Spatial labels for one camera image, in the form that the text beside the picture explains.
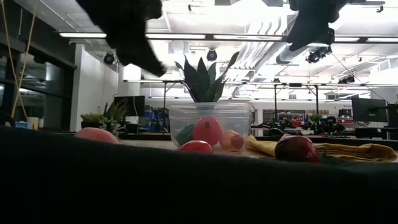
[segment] green fruit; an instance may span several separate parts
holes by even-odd
[[[177,135],[176,140],[180,146],[193,140],[193,128],[194,124],[186,125]]]

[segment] red ball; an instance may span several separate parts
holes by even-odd
[[[243,137],[240,136],[240,135],[238,135],[238,134],[232,136],[232,138],[231,138],[231,145],[232,145],[235,149],[240,150],[240,149],[243,147],[243,145],[244,145],[244,139],[243,139]]]
[[[180,147],[181,152],[197,152],[202,154],[212,154],[213,149],[205,141],[192,140]]]
[[[309,138],[287,134],[276,145],[275,157],[291,162],[319,162],[317,150]]]
[[[193,128],[193,139],[205,141],[211,146],[217,144],[223,135],[223,130],[214,116],[202,117]]]

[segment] plastic bin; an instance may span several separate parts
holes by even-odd
[[[254,107],[251,103],[241,102],[214,102],[214,103],[189,103],[169,106],[169,118],[170,118],[170,132],[173,143],[180,147],[182,144],[190,140],[195,139],[193,135],[193,129],[201,127],[204,120],[211,120],[212,127],[215,127],[214,120],[222,129],[222,136],[219,138],[219,131],[214,129],[207,129],[203,131],[201,135],[206,138],[212,138],[213,143],[207,141],[209,144],[215,147],[222,147],[230,151],[238,151],[246,145],[246,139],[250,133],[252,111]],[[228,142],[234,135],[240,135],[244,144],[240,148],[231,147]]]

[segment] pink fruit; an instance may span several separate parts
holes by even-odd
[[[317,150],[309,138],[288,134],[276,145],[275,157],[282,161],[319,162]]]
[[[205,141],[192,140],[180,147],[180,152],[197,152],[202,154],[212,154],[213,149]]]
[[[92,141],[119,144],[118,139],[113,136],[113,134],[100,128],[83,128],[75,134],[75,137]]]
[[[240,135],[238,135],[238,134],[232,136],[232,138],[231,138],[231,145],[232,145],[235,149],[240,150],[240,149],[243,147],[243,145],[244,145],[244,139],[243,139],[243,137],[240,136]]]

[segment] yellow towel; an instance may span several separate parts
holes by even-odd
[[[257,141],[254,136],[248,137],[247,148],[266,153],[275,157],[275,147],[278,142]],[[397,154],[391,147],[378,144],[365,144],[362,146],[345,146],[339,144],[314,144],[319,154],[338,157],[349,161],[363,162],[392,162],[397,159]]]

